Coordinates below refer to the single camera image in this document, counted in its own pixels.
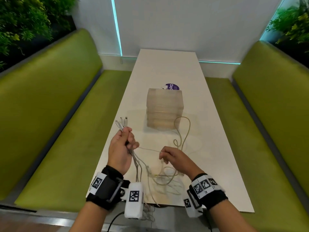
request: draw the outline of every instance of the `black wristband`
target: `black wristband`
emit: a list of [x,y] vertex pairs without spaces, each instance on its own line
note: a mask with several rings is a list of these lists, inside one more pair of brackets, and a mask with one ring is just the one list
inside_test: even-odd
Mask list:
[[[117,182],[117,178],[118,179],[123,179],[123,175],[117,171],[116,169],[114,169],[111,166],[106,165],[106,167],[102,170],[102,173],[107,175],[107,177],[110,181],[110,183],[113,183],[113,181]],[[122,187],[127,188],[129,186],[129,181],[125,181],[125,184],[122,185]],[[92,193],[89,193],[86,199],[86,202],[91,201],[92,203],[106,209],[106,210],[110,210],[112,209],[118,202],[121,201],[120,199],[120,192],[117,192],[116,196],[114,197],[114,199],[112,200],[112,202],[107,202],[107,199],[101,199],[98,195],[93,195]]]
[[[201,177],[203,175],[207,175],[207,174],[206,173],[198,174],[193,179],[193,181],[198,179],[199,177]],[[205,195],[203,198],[199,199],[191,185],[190,185],[189,189],[190,189],[191,194],[198,201],[198,203],[204,205],[207,208],[207,210],[210,210],[212,207],[214,207],[218,203],[228,199],[228,197],[225,195],[225,193],[222,190],[212,191],[212,192],[208,193],[207,195]]]

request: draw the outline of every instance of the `table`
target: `table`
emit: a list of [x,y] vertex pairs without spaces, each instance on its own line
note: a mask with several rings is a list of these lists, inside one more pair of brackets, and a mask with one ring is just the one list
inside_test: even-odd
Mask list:
[[[254,212],[250,198],[238,170],[236,161],[226,138],[216,107],[205,81],[203,72],[194,52],[141,49],[130,80],[120,103],[115,120],[128,117],[128,126],[133,129],[135,139],[143,148],[160,151],[163,146],[174,146],[173,140],[179,136],[173,131],[158,131],[146,126],[146,98],[149,88],[162,88],[165,84],[177,85],[183,93],[183,116],[191,120],[191,131],[184,144],[183,151],[206,173],[226,190],[226,195],[234,206],[243,212]],[[187,133],[188,121],[180,122],[180,133]],[[118,131],[113,124],[94,177],[108,160],[110,140]],[[136,154],[158,174],[162,163],[157,152],[138,148]],[[124,176],[135,181],[136,168],[132,162]],[[191,181],[187,176],[177,176],[172,187],[158,186],[152,179],[150,188],[158,204],[184,206],[182,193],[188,189]],[[143,166],[142,183],[145,201],[154,203],[149,194],[147,173]]]

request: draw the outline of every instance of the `green cushion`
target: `green cushion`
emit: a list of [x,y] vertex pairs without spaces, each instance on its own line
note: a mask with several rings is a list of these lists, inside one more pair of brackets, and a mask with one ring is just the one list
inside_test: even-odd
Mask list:
[[78,212],[103,151],[131,72],[105,70],[15,203]]
[[0,199],[21,179],[102,67],[81,29],[0,78]]
[[309,231],[309,217],[229,79],[206,78],[255,213],[258,231]]
[[309,196],[309,70],[259,41],[233,77]]

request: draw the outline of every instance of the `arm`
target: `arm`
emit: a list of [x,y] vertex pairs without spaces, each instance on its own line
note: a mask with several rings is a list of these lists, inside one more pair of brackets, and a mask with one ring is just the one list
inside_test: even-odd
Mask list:
[[[159,159],[163,159],[166,164],[170,162],[177,171],[186,174],[191,181],[197,175],[204,173],[185,153],[177,148],[164,147]],[[208,208],[208,210],[221,232],[256,232],[228,199]]]
[[[121,175],[125,175],[129,170],[132,162],[132,156],[129,154],[129,149],[136,149],[139,143],[135,141],[132,129],[125,127],[123,132],[120,130],[112,138],[108,149],[107,165],[114,168]],[[86,202],[82,210],[79,212],[71,232],[97,232],[101,231],[108,210],[99,207],[92,202]]]

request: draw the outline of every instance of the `person's left hand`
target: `person's left hand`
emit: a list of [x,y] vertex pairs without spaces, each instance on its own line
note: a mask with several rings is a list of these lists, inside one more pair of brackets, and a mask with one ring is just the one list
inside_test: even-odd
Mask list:
[[132,156],[129,150],[134,150],[139,147],[139,143],[135,141],[132,129],[124,127],[123,131],[119,130],[112,138],[108,149],[107,165],[125,175],[129,170],[132,162]]

